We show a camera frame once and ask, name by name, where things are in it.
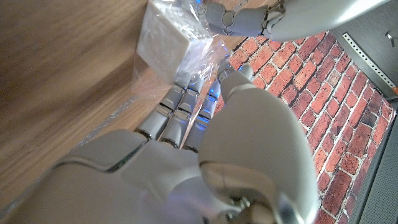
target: clear plastic wrap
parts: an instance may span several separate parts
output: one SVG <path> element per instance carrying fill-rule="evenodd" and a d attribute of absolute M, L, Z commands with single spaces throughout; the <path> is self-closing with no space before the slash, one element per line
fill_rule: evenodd
<path fill-rule="evenodd" d="M 172 83 L 187 86 L 206 79 L 228 54 L 195 14 L 197 5 L 181 0 L 148 2 L 134 59 L 135 93 L 151 94 Z"/>

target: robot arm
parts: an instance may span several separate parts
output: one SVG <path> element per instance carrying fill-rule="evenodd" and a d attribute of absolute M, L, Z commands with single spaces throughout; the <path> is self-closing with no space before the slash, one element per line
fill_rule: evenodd
<path fill-rule="evenodd" d="M 310 223 L 317 185 L 302 128 L 251 77 L 221 64 L 185 142 L 202 83 L 176 83 L 134 133 L 61 159 L 9 223 Z"/>
<path fill-rule="evenodd" d="M 257 9 L 228 11 L 224 5 L 198 4 L 213 32 L 276 41 L 295 40 L 335 28 L 388 0 L 278 0 Z"/>

